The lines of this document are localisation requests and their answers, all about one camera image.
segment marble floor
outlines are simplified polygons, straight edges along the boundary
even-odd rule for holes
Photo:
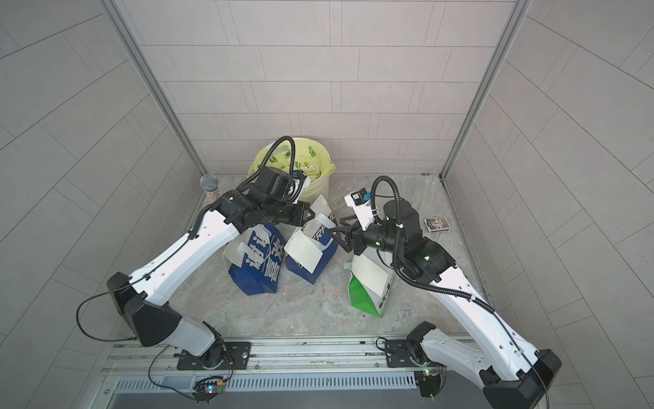
[[[400,194],[418,210],[421,218],[445,216],[449,232],[424,235],[438,242],[458,262],[473,286],[478,280],[456,223],[454,212],[438,176],[391,175]],[[376,175],[332,175],[328,202],[336,217],[353,214],[344,195],[365,187],[370,191]],[[219,189],[234,188],[243,176],[220,177]],[[386,184],[378,194],[390,195]],[[389,199],[379,198],[378,208]],[[288,238],[290,226],[279,229]],[[394,280],[384,316],[378,318],[350,306],[347,287],[350,273],[343,269],[345,252],[339,248],[314,285],[282,268],[276,294],[247,296],[228,274],[229,262],[217,251],[173,295],[173,308],[198,321],[206,321],[224,336],[382,335],[407,334],[422,321],[435,324],[447,334],[462,334],[458,321],[427,291]]]

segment black cable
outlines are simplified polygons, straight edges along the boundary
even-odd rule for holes
[[[525,358],[525,361],[527,361],[529,366],[531,366],[531,369],[534,370],[534,373],[538,377],[538,380],[540,381],[541,385],[543,385],[543,390],[545,391],[545,407],[547,409],[549,409],[549,394],[547,393],[547,387],[545,386],[545,382],[543,381],[543,378],[540,377],[540,374],[538,373],[536,368],[534,368],[534,365],[532,365],[531,361],[529,361],[529,359],[527,359],[527,357],[525,356],[525,353],[520,349],[520,347],[518,346],[518,343],[513,339],[513,337],[511,336],[511,333],[509,332],[509,330],[506,329],[506,327],[504,326],[504,323],[502,322],[502,319],[500,318],[500,316],[497,315],[497,313],[493,313],[493,317],[495,317],[495,319],[500,323],[500,325],[504,329],[504,332],[506,332],[506,334],[509,336],[509,339],[511,339],[511,342],[513,342],[513,346],[515,346],[518,349],[518,351],[520,351],[520,355],[522,355],[523,358]]]
[[[158,358],[162,353],[164,353],[164,351],[167,350],[169,346],[170,346],[170,345],[167,345],[165,348],[163,348],[163,349],[161,350],[161,352],[159,352],[159,353],[157,354],[157,356],[155,356],[154,359],[152,360],[152,362],[150,363],[150,367],[148,368],[148,379],[150,380],[150,382],[152,382],[153,385],[157,385],[158,387],[164,387],[164,388],[166,388],[166,389],[170,389],[170,390],[172,390],[172,391],[177,392],[178,394],[182,395],[183,397],[185,397],[185,398],[187,398],[187,399],[190,399],[190,400],[194,400],[194,401],[196,401],[196,402],[199,402],[199,400],[195,399],[194,397],[192,397],[192,396],[188,396],[186,393],[181,393],[180,391],[178,391],[177,389],[175,389],[175,388],[172,387],[172,386],[160,385],[160,384],[158,384],[158,383],[156,383],[155,381],[152,380],[152,376],[150,376],[150,371],[152,371],[152,365],[154,365],[154,361],[156,361],[157,358]]]
[[[152,275],[152,273],[154,273],[154,272],[155,272],[159,267],[162,266],[163,263],[165,263],[165,262],[167,262],[168,260],[170,260],[170,258],[171,258],[172,256],[176,255],[177,252],[180,251],[180,250],[182,249],[182,247],[184,247],[184,246],[188,243],[188,241],[190,240],[189,237],[186,238],[186,241],[185,241],[181,246],[179,246],[179,247],[177,248],[177,250],[173,251],[173,254],[171,254],[171,255],[169,255],[168,257],[166,257],[166,259],[165,259],[164,261],[162,261],[161,263],[159,263],[159,265],[157,265],[157,267],[151,269],[149,273],[144,274],[143,277],[139,278],[138,280],[134,281],[133,283],[128,282],[127,284],[125,284],[125,285],[123,285],[122,287],[119,287],[119,288],[117,288],[117,289],[115,289],[115,290],[105,291],[104,293],[96,294],[96,295],[91,296],[91,297],[87,298],[86,300],[82,301],[82,302],[80,303],[80,305],[77,306],[77,311],[75,312],[75,321],[77,322],[77,328],[79,328],[80,331],[81,331],[84,335],[86,335],[87,337],[89,337],[89,338],[91,338],[92,340],[95,340],[95,341],[100,341],[100,342],[119,342],[119,341],[134,341],[134,340],[137,340],[138,337],[136,337],[136,336],[132,336],[132,337],[130,337],[130,338],[120,338],[120,339],[117,339],[117,340],[104,340],[104,339],[102,339],[102,338],[96,338],[95,336],[92,336],[91,334],[89,334],[88,332],[86,332],[86,331],[82,328],[82,324],[80,323],[80,310],[82,309],[82,306],[83,306],[84,304],[86,304],[87,302],[89,302],[90,300],[93,300],[94,298],[97,298],[97,297],[99,297],[99,296],[103,296],[103,295],[107,295],[107,294],[111,294],[111,293],[115,293],[116,291],[124,290],[124,289],[128,288],[129,286],[134,285],[134,284],[136,284],[136,283],[138,283],[138,282],[140,282],[140,281],[142,281],[142,280],[144,280],[144,279],[147,280],[148,278],[150,278],[150,276]]]

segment mounting plate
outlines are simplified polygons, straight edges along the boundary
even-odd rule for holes
[[[430,362],[427,366],[417,365],[411,359],[406,348],[407,340],[386,340],[384,345],[391,355],[386,354],[386,364],[389,368],[435,368],[442,366],[435,362]]]
[[[250,348],[252,344],[250,342],[225,342],[226,351],[234,358],[234,370],[245,369],[247,367],[247,362],[250,359]],[[230,363],[223,360],[218,366],[213,368],[213,370],[228,370],[230,368]],[[198,359],[192,355],[180,355],[179,361],[177,361],[177,370],[205,370],[202,367],[202,364]]]

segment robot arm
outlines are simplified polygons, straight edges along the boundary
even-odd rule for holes
[[[161,255],[130,276],[116,273],[108,280],[116,309],[142,345],[166,342],[199,357],[205,368],[220,363],[220,334],[206,323],[182,317],[168,300],[209,256],[247,228],[264,222],[302,226],[313,219],[309,204],[297,201],[308,186],[305,176],[294,176],[262,166],[255,183],[230,190],[204,207],[193,228]]]
[[[384,219],[377,216],[374,203],[380,181],[394,191],[394,200],[383,207]],[[358,220],[346,224],[348,218],[341,219],[341,226],[329,229],[329,234],[356,255],[366,247],[393,252],[396,274],[409,285],[432,291],[479,346],[472,348],[423,322],[407,337],[412,359],[455,370],[482,388],[493,408],[533,408],[546,395],[560,359],[548,349],[538,350],[511,328],[470,285],[452,256],[422,236],[417,211],[400,198],[392,179],[381,176],[370,193],[361,189],[345,201]]]

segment green and white paper bag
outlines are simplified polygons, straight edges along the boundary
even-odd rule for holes
[[[392,254],[379,254],[384,258],[384,262],[390,265]],[[381,262],[375,249],[368,247],[360,256],[354,256],[350,273],[350,305],[381,318],[395,277],[393,269]]]

